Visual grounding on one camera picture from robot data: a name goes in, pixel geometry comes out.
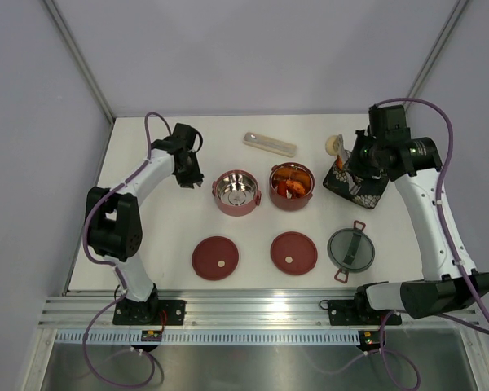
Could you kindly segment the orange fried chicken piece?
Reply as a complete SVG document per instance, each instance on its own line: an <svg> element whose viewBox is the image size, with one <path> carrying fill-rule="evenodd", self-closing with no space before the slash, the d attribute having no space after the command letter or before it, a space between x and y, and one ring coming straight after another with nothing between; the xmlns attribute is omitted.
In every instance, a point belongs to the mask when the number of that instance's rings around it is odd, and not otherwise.
<svg viewBox="0 0 489 391"><path fill-rule="evenodd" d="M300 198L306 195L306 188L301 182L292 179L288 179L286 182L292 198Z"/></svg>

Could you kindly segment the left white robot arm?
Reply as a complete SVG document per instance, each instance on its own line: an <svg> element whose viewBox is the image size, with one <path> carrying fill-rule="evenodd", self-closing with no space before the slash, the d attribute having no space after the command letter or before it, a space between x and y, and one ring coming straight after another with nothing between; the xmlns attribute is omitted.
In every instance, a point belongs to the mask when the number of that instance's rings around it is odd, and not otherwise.
<svg viewBox="0 0 489 391"><path fill-rule="evenodd" d="M133 301L131 314L142 324L153 323L160 305L150 298L154 283L139 255L143 242L140 206L169 176L182 188L203 183L196 153L203 137L195 128L178 123L171 135L148 144L141 165L114 187L93 187L86 197L82 245L95 264L114 268L125 299Z"/></svg>

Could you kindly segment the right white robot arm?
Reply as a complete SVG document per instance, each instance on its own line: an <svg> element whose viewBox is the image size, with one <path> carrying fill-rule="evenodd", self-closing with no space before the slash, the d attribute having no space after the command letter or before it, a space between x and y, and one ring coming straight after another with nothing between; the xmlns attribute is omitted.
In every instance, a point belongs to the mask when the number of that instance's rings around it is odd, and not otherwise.
<svg viewBox="0 0 489 391"><path fill-rule="evenodd" d="M355 317L371 323L383 310L415 319L465 310L489 292L489 273L480 272L464 249L440 182L443 163L431 138L411 138L398 130L383 134L358 130L345 167L361 178L387 177L401 195L421 255L422 277L401 283L373 283L358 289Z"/></svg>

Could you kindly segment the dark red steel bowl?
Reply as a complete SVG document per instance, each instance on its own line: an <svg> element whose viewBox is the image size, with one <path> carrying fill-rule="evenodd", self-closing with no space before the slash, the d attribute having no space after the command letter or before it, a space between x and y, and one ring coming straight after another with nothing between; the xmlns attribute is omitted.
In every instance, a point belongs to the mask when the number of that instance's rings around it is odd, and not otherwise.
<svg viewBox="0 0 489 391"><path fill-rule="evenodd" d="M274 165L268 179L269 196L274 206L284 211L303 209L315 187L313 173L304 165L286 162Z"/></svg>

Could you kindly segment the metal tongs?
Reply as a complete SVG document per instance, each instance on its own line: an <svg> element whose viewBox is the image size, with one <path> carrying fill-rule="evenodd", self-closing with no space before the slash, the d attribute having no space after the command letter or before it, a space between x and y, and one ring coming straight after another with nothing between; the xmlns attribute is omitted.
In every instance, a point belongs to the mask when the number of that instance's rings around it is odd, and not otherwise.
<svg viewBox="0 0 489 391"><path fill-rule="evenodd" d="M350 151L346 149L344 145L344 139L341 134L336 135L332 142L333 152L335 156L341 159L341 162L345 164L350 158Z"/></svg>

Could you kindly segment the white steamed bun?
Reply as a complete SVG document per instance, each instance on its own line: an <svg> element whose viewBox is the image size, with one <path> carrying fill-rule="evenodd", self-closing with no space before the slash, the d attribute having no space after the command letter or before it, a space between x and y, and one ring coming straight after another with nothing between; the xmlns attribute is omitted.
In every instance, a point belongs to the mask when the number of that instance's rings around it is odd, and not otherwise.
<svg viewBox="0 0 489 391"><path fill-rule="evenodd" d="M325 143L325 151L330 156L337 156L341 148L341 137L339 135L330 136Z"/></svg>

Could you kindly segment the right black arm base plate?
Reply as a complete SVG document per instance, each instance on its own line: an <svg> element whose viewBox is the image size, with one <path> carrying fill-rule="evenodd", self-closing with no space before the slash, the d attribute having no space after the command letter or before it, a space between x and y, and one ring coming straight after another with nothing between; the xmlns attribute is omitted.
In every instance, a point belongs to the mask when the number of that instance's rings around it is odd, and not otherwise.
<svg viewBox="0 0 489 391"><path fill-rule="evenodd" d="M323 299L319 308L328 314L331 326L381 326L388 310L373 310L355 299Z"/></svg>

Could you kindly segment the red sausage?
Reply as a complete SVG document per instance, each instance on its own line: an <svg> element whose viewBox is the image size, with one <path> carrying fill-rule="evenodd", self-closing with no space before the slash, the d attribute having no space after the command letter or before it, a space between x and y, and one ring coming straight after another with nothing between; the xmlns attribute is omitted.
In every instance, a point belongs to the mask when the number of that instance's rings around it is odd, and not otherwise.
<svg viewBox="0 0 489 391"><path fill-rule="evenodd" d="M285 180L278 181L276 187L276 193L285 199L289 199L291 197L288 184Z"/></svg>

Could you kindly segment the pink steel bowl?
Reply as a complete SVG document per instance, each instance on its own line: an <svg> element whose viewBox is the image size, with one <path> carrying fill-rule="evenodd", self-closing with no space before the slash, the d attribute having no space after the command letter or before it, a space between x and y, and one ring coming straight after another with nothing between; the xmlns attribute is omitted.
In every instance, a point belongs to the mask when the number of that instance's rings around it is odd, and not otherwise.
<svg viewBox="0 0 489 391"><path fill-rule="evenodd" d="M218 209L232 217L252 213L262 200L257 179L241 169L227 171L213 181L212 195Z"/></svg>

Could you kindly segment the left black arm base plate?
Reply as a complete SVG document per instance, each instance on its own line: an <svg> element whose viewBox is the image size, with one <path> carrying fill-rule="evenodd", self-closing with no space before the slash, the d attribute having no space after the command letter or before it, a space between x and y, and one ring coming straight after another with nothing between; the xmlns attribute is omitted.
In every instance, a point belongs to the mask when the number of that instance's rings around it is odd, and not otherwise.
<svg viewBox="0 0 489 391"><path fill-rule="evenodd" d="M135 302L124 299L116 304L112 323L116 326L182 326L185 301Z"/></svg>

